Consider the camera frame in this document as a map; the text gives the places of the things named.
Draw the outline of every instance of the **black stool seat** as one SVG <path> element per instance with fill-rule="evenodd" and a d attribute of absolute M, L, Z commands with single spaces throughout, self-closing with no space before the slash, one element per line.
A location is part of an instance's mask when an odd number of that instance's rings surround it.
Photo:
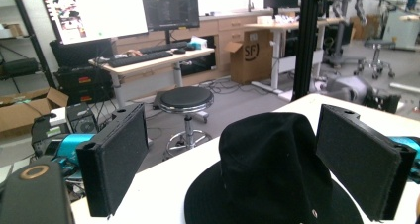
<path fill-rule="evenodd" d="M 168 113 L 198 112 L 213 104 L 213 93 L 202 87 L 178 87 L 164 93 L 160 108 Z"/>

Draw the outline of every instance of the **hat brim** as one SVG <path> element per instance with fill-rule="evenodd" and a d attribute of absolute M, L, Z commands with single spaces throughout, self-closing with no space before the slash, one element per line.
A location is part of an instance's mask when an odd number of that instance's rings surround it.
<path fill-rule="evenodd" d="M 334 180 L 330 210 L 318 214 L 321 224 L 363 223 L 355 203 L 347 192 Z M 201 173 L 188 188 L 184 200 L 184 217 L 187 224 L 237 223 L 228 206 L 227 193 L 220 174 L 220 162 Z"/>

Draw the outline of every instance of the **keyboard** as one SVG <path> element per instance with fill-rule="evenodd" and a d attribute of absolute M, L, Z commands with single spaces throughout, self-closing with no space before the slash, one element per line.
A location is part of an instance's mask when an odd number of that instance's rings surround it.
<path fill-rule="evenodd" d="M 108 62 L 111 67 L 121 67 L 125 65 L 130 65 L 133 63 L 140 63 L 146 62 L 149 60 L 154 60 L 157 58 L 169 57 L 173 56 L 172 53 L 169 52 L 158 52 L 153 54 L 147 54 L 142 56 L 133 56 L 133 57 L 122 57 L 122 58 L 115 58 Z"/>
<path fill-rule="evenodd" d="M 150 53 L 157 53 L 157 52 L 165 52 L 171 49 L 185 48 L 186 46 L 187 46 L 187 42 L 178 42 L 178 43 L 159 45 L 159 46 L 150 47 L 150 48 L 142 48 L 142 49 L 139 49 L 139 51 L 142 54 L 150 54 Z"/>

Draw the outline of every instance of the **stool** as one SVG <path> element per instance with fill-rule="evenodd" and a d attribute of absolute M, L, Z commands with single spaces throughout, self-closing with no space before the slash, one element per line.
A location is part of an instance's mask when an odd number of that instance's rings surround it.
<path fill-rule="evenodd" d="M 384 40 L 367 40 L 365 41 L 365 47 L 374 49 L 373 60 L 365 60 L 362 64 L 359 64 L 358 70 L 354 71 L 354 75 L 358 75 L 364 70 L 365 66 L 368 66 L 373 68 L 373 74 L 371 76 L 373 79 L 378 79 L 385 67 L 389 69 L 388 76 L 395 77 L 395 73 L 392 71 L 391 65 L 379 59 L 380 49 L 394 48 L 395 43 Z"/>
<path fill-rule="evenodd" d="M 163 160 L 174 157 L 184 151 L 193 149 L 198 143 L 211 140 L 211 136 L 191 127 L 192 114 L 202 111 L 213 104 L 213 93 L 202 87 L 178 87 L 165 92 L 160 97 L 160 109 L 167 113 L 185 114 L 185 131 L 172 136 L 166 145 Z"/>

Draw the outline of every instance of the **mouse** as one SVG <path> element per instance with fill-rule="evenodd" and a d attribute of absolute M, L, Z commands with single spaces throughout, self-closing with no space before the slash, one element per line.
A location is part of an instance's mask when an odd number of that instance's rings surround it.
<path fill-rule="evenodd" d="M 194 51 L 195 50 L 195 46 L 186 46 L 185 47 L 186 51 Z"/>
<path fill-rule="evenodd" d="M 176 49 L 173 51 L 174 54 L 185 54 L 185 49 Z"/>

